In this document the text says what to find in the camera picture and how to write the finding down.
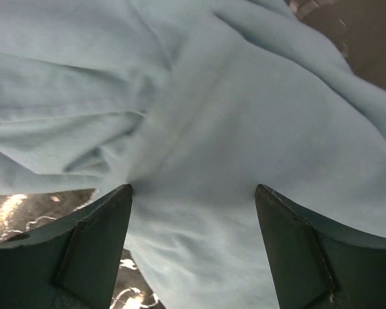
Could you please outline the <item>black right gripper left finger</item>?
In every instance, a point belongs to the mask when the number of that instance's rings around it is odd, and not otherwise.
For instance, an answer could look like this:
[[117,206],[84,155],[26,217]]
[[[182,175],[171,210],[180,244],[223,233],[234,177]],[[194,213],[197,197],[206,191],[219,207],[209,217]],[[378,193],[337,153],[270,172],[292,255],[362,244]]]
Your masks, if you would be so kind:
[[0,242],[0,308],[109,308],[133,188]]

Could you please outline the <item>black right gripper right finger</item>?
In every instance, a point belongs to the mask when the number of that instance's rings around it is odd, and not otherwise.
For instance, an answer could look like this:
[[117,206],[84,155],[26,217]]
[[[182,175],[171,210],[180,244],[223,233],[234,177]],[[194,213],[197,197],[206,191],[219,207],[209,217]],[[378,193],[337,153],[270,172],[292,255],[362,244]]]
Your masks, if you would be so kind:
[[265,185],[255,206],[280,308],[386,308],[386,238]]

